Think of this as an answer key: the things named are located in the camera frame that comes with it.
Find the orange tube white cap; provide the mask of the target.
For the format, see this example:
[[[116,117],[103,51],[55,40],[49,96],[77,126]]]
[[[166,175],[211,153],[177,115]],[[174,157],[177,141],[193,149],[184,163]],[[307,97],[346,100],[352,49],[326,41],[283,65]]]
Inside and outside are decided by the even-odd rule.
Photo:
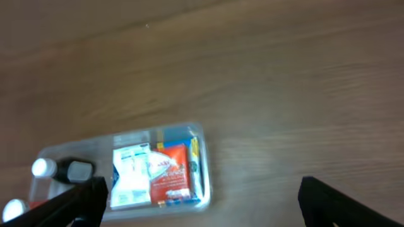
[[[46,201],[27,202],[22,199],[11,199],[3,209],[3,223],[11,221],[12,219],[21,216],[22,214],[42,205],[45,202]]]

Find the red Panadol box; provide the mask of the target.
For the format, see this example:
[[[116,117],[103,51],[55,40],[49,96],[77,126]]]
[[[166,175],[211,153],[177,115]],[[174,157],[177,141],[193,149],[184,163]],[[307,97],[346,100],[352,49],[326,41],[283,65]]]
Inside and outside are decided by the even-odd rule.
[[[148,155],[152,203],[191,196],[187,147],[184,144],[152,151]]]

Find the blue yellow VapoDrops box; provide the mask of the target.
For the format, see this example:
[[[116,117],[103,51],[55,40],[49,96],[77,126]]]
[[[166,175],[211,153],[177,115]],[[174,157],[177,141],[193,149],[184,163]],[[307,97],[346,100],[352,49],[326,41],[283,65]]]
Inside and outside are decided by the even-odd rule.
[[[167,127],[157,133],[157,149],[163,150],[184,145],[191,183],[191,198],[197,207],[210,201],[210,178],[203,130],[195,124]]]

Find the dark bottle white cap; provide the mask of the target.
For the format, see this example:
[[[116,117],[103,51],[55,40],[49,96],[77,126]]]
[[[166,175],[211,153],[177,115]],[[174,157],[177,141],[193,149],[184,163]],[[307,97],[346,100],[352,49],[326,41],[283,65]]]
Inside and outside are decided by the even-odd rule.
[[[52,178],[65,184],[78,184],[92,178],[95,164],[72,157],[60,160],[39,158],[32,164],[31,171],[35,178]]]

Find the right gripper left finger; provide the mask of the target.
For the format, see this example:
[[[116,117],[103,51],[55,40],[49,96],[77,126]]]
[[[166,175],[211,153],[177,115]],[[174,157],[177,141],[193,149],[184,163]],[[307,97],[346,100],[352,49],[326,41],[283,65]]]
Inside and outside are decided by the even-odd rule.
[[[1,224],[1,227],[99,227],[107,206],[108,194],[105,178],[92,177]]]

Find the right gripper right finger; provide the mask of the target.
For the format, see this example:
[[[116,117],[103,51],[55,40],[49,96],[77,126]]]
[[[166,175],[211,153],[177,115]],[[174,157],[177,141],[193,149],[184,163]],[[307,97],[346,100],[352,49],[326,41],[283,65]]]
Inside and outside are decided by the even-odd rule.
[[[298,202],[306,227],[403,227],[312,176],[302,178]]]

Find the clear plastic container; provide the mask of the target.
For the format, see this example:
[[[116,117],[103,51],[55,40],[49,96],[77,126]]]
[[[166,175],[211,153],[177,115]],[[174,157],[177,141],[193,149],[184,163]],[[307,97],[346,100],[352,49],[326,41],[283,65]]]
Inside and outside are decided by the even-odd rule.
[[[186,122],[175,125],[164,125],[152,127],[148,129],[140,129],[135,131],[120,132],[117,134],[109,134],[106,136],[98,136],[82,141],[73,141],[55,146],[50,146],[41,150],[38,158],[50,158],[60,160],[62,158],[72,157],[91,161],[95,164],[95,175],[105,178],[109,190],[107,199],[107,208],[104,212],[104,222],[116,222],[129,219],[151,218],[157,216],[166,216],[170,214],[185,214],[188,212],[204,211],[211,202],[211,182],[210,182],[210,201],[197,207],[197,203],[189,201],[189,198],[176,199],[151,203],[145,206],[129,207],[125,209],[113,210],[110,207],[110,193],[112,186],[113,174],[113,150],[126,146],[148,143],[150,152],[157,151],[158,131],[167,127],[175,127],[177,125],[195,124]],[[48,201],[63,192],[72,188],[71,184],[58,182],[52,178],[35,178],[33,177],[29,202]]]

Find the white medicine box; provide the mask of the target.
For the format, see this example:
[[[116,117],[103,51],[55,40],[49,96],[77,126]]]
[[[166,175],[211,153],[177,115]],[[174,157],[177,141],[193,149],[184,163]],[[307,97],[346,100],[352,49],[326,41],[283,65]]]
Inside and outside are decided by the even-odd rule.
[[[148,143],[113,150],[110,207],[113,210],[151,204]]]

